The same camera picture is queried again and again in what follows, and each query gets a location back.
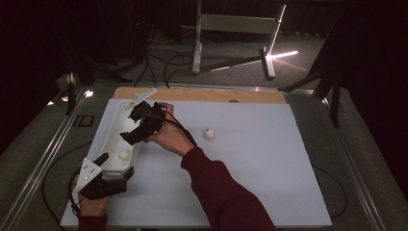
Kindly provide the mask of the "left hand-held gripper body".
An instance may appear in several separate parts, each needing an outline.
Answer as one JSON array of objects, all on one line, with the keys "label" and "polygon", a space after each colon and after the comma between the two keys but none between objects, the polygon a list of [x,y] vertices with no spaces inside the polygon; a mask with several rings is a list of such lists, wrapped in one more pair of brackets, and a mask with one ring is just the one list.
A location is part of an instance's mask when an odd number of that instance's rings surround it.
[{"label": "left hand-held gripper body", "polygon": [[105,179],[102,167],[95,161],[85,159],[80,166],[75,190],[90,200],[101,199],[124,193],[127,190],[127,180],[125,178]]}]

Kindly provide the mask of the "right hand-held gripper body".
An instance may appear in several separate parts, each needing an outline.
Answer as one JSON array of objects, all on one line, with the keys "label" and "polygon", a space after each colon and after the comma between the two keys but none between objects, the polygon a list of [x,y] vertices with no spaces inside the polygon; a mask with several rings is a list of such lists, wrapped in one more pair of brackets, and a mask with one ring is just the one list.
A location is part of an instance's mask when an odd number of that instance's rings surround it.
[{"label": "right hand-held gripper body", "polygon": [[152,96],[156,91],[156,89],[151,89],[143,93],[137,93],[136,96],[124,106],[125,110],[130,110],[131,112],[133,110],[139,111],[140,119],[137,121],[133,120],[138,124],[136,128],[148,128],[151,130],[151,135],[161,129],[166,119],[165,112],[160,106],[157,104],[151,106],[146,102],[146,99]]}]

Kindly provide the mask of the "white plastic tray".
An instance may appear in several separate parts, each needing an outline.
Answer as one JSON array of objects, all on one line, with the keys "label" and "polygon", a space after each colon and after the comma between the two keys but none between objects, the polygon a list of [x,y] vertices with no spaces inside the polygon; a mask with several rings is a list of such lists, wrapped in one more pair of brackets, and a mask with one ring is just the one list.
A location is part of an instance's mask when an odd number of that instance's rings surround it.
[{"label": "white plastic tray", "polygon": [[[111,115],[108,119],[110,129],[102,146],[101,153],[108,153],[109,159],[102,165],[102,169],[111,175],[119,175],[124,173],[129,167],[134,167],[140,157],[142,143],[130,145],[125,141],[120,134],[123,132],[133,131],[138,124],[128,117],[130,110],[125,110],[124,106],[129,103],[126,100],[111,99],[108,103],[105,115]],[[121,161],[119,152],[123,149],[131,151],[131,159],[129,161]]]}]

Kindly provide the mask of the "person's left hand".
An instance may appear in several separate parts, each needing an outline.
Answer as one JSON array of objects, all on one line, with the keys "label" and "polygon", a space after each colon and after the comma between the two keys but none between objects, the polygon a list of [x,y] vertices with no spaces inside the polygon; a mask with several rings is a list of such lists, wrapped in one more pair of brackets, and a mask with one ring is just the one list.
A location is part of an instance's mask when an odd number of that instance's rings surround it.
[{"label": "person's left hand", "polygon": [[79,209],[81,216],[88,217],[102,217],[106,214],[110,197],[103,197],[100,199],[88,199],[80,192],[78,193]]}]

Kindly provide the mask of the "person's right hand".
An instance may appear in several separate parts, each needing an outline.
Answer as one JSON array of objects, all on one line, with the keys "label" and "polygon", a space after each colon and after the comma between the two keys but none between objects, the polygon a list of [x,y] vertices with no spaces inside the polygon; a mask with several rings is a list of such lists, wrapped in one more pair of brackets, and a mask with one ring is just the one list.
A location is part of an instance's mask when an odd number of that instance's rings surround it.
[{"label": "person's right hand", "polygon": [[174,107],[166,102],[160,102],[159,106],[166,111],[166,121],[162,128],[157,133],[149,136],[146,141],[153,141],[163,149],[184,157],[190,150],[195,148],[195,145],[175,119],[173,115]]}]

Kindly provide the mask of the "black tripod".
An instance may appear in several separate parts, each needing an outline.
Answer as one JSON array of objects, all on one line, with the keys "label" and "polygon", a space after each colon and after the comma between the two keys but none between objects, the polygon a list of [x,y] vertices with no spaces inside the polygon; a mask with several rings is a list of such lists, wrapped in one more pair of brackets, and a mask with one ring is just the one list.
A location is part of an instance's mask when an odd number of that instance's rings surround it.
[{"label": "black tripod", "polygon": [[109,70],[102,64],[97,63],[88,56],[80,53],[79,51],[73,49],[67,55],[67,109],[66,115],[70,115],[74,107],[79,103],[76,96],[76,80],[79,79],[81,83],[85,86],[92,86],[94,83],[94,77],[92,75],[91,69],[95,68],[106,74],[110,78],[118,81],[119,83],[131,83],[131,80],[125,79]]}]

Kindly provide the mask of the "white table mat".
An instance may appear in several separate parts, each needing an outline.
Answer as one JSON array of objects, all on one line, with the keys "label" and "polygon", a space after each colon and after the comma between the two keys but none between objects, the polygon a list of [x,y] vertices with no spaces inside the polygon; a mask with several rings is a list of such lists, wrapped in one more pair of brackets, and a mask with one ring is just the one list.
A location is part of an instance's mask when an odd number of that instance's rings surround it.
[{"label": "white table mat", "polygon": [[[226,164],[233,178],[261,200],[276,227],[330,225],[289,105],[176,101],[173,106],[206,155]],[[215,131],[212,140],[204,138],[206,129]],[[208,227],[180,162],[157,144],[144,144],[127,192],[110,202],[109,226]]]}]

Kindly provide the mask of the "white metal stand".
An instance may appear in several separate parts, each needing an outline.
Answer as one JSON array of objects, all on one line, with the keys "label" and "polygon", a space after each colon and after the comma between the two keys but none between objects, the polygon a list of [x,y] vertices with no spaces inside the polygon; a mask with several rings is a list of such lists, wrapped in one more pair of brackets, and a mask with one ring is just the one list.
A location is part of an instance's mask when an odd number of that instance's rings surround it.
[{"label": "white metal stand", "polygon": [[274,79],[276,73],[273,61],[276,56],[272,54],[272,50],[286,9],[287,5],[281,4],[274,18],[207,14],[202,12],[202,0],[196,0],[195,47],[191,72],[198,74],[204,70],[201,66],[202,31],[251,33],[269,35],[268,46],[261,50],[258,60],[265,63],[267,77]]}]

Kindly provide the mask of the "black angled stand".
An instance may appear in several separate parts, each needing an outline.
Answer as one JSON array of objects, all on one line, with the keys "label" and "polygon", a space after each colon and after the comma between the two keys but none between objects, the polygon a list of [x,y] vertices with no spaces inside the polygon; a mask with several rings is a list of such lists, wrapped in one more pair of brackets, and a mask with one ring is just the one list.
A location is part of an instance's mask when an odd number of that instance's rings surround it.
[{"label": "black angled stand", "polygon": [[315,80],[319,80],[318,85],[313,91],[313,96],[324,99],[328,93],[331,93],[330,118],[336,127],[339,126],[338,112],[344,60],[343,36],[340,30],[343,12],[343,7],[338,7],[334,11],[332,16],[334,22],[307,76],[291,85],[279,88],[280,91],[291,92]]}]

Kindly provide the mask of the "long aluminium rail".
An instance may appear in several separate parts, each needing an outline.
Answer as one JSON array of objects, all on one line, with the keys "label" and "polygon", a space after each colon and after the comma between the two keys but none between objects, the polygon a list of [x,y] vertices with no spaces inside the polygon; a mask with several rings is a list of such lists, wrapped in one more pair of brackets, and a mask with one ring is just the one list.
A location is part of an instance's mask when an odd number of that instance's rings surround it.
[{"label": "long aluminium rail", "polygon": [[66,134],[72,126],[75,117],[83,106],[87,98],[88,91],[89,87],[80,87],[78,95],[72,99],[74,105],[70,111],[70,114],[64,116],[64,120],[53,136],[51,142],[49,142],[47,145],[47,148],[38,160],[35,168],[28,176],[26,182],[23,184],[21,191],[17,195],[11,209],[0,222],[0,231],[14,231],[15,227],[21,220],[22,215],[25,213],[41,181],[43,180],[46,171],[49,169],[62,143],[64,142]]},{"label": "long aluminium rail", "polygon": [[370,191],[363,180],[351,153],[345,143],[344,137],[339,128],[337,128],[330,117],[330,104],[326,98],[319,99],[320,107],[325,114],[327,121],[330,123],[331,130],[335,140],[341,149],[341,159],[343,160],[345,169],[353,185],[354,191],[357,194],[359,202],[365,212],[372,231],[386,231],[383,219],[380,217],[378,210],[372,200]]}]

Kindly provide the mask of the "short aluminium rail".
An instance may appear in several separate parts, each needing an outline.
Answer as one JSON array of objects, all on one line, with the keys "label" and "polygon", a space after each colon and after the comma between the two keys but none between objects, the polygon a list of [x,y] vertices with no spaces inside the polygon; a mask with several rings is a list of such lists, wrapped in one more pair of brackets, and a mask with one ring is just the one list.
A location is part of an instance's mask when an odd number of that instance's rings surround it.
[{"label": "short aluminium rail", "polygon": [[199,99],[218,97],[222,95],[225,97],[236,97],[238,94],[246,96],[247,93],[255,94],[256,92],[268,92],[270,97],[274,95],[311,95],[311,90],[293,90],[293,91],[281,91],[277,88],[263,88],[263,87],[225,87],[225,86],[205,86],[205,85],[188,85],[188,84],[175,84],[169,88],[165,84],[158,84],[154,87],[151,83],[142,83],[140,86],[120,86],[107,83],[95,85],[93,91],[96,94],[108,95],[111,98],[132,98],[136,93],[150,91],[156,89],[153,94],[156,98],[183,98],[184,96],[193,98],[197,96]]}]

